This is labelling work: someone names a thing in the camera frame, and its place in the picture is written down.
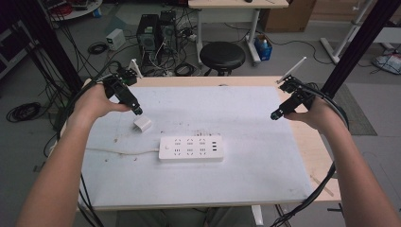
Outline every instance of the hand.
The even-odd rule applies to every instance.
[[[104,92],[102,84],[97,84],[86,91],[77,101],[74,112],[69,118],[69,122],[78,118],[79,124],[88,122],[93,124],[99,117],[108,112],[126,112],[130,107],[124,104],[112,103]]]
[[[333,127],[345,127],[340,117],[321,98],[315,97],[312,108],[306,113],[289,113],[284,118],[302,121],[311,128],[325,134]]]

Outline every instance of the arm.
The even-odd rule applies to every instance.
[[[320,131],[333,150],[347,226],[401,226],[391,202],[341,119],[320,98],[307,113],[285,115]]]
[[[99,117],[110,111],[129,109],[110,102],[100,84],[83,94],[67,121],[64,134],[33,184],[17,226],[72,226],[89,132]]]

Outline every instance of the black pole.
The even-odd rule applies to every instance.
[[[41,44],[74,96],[83,85],[77,70],[65,53],[56,32],[47,22],[38,0],[14,0],[15,9],[29,33]]]
[[[336,68],[334,68],[327,82],[322,87],[322,92],[334,97],[341,85],[350,75],[357,62],[366,52],[383,26],[391,19],[392,15],[401,5],[401,0],[378,0],[369,16],[359,29],[354,40],[346,49]]]

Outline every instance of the forearm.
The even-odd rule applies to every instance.
[[[324,135],[333,150],[347,226],[399,226],[399,217],[349,131],[331,127]]]
[[[72,225],[83,154],[92,124],[74,117],[68,122],[26,199],[17,226]]]

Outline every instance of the power strip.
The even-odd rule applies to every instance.
[[[162,137],[159,159],[169,162],[222,161],[222,138],[219,135]]]

